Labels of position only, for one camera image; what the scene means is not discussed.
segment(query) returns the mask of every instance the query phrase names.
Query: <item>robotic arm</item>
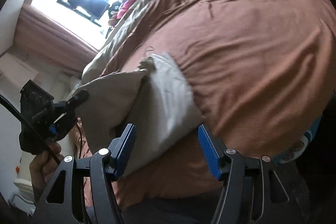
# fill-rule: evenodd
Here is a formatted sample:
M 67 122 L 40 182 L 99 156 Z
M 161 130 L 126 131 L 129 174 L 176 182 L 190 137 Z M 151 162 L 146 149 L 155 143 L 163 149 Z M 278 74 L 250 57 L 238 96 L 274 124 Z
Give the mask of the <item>robotic arm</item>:
M 66 136 L 77 121 L 75 108 L 88 97 L 83 90 L 67 102 L 55 104 L 51 95 L 29 81 L 21 91 L 21 114 L 3 97 L 0 103 L 21 121 L 21 149 L 36 155 L 49 148 L 48 140 Z M 97 223 L 124 224 L 111 182 L 124 174 L 136 140 L 135 131 L 135 126 L 128 124 L 120 138 L 91 157 L 76 160 L 66 156 L 43 191 L 31 223 L 91 224 L 83 189 L 83 178 L 90 177 Z M 198 138 L 211 174 L 226 181 L 211 224 L 242 223 L 245 191 L 251 194 L 243 223 L 303 223 L 298 205 L 278 178 L 270 157 L 243 157 L 214 138 L 205 124 L 199 127 Z

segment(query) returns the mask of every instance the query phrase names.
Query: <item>blanket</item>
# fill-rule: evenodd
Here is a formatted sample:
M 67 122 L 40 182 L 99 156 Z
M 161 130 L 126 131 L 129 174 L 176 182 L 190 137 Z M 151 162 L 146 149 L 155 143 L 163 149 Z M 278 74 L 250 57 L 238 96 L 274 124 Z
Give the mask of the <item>blanket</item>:
M 153 0 L 103 75 L 168 52 L 212 133 L 250 157 L 290 147 L 336 86 L 336 12 L 329 0 Z M 197 133 L 113 183 L 121 208 L 220 187 Z

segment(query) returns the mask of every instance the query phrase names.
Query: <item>person's hand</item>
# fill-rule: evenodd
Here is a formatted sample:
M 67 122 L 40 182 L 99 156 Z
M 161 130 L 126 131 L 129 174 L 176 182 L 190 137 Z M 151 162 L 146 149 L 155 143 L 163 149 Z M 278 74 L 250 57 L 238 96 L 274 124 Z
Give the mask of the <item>person's hand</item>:
M 64 157 L 60 154 L 62 150 L 61 146 L 58 143 L 52 143 L 49 147 L 57 158 L 62 161 Z M 43 190 L 46 187 L 47 182 L 57 169 L 56 161 L 48 156 L 48 152 L 43 151 L 42 154 L 36 155 L 29 165 L 31 183 L 39 190 Z

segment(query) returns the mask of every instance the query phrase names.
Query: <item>screw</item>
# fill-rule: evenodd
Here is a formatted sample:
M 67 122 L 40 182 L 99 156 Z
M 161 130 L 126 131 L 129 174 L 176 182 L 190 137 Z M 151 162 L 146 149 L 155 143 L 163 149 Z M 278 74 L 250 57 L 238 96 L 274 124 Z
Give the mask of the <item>screw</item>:
M 233 148 L 228 148 L 226 150 L 226 153 L 228 153 L 229 155 L 234 155 L 236 153 L 236 151 Z
M 104 155 L 106 155 L 108 152 L 109 152 L 109 150 L 108 150 L 107 148 L 102 148 L 101 150 L 99 150 L 98 153 L 99 153 L 100 155 L 104 156 Z
M 265 162 L 270 162 L 271 158 L 269 156 L 263 156 L 262 160 L 265 161 Z
M 72 156 L 66 156 L 66 157 L 64 158 L 64 161 L 65 161 L 65 162 L 70 162 L 70 161 L 72 161 Z

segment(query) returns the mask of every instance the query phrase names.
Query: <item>clothes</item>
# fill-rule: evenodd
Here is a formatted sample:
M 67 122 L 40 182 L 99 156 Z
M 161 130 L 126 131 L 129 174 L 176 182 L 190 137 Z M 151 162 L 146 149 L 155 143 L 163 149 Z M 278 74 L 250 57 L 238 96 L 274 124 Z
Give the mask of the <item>clothes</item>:
M 121 19 L 128 9 L 133 5 L 136 0 L 127 0 L 122 5 L 118 12 L 117 19 Z
M 215 136 L 274 156 L 330 99 L 335 34 L 329 0 L 153 0 L 105 73 L 133 70 L 149 46 L 168 52 Z

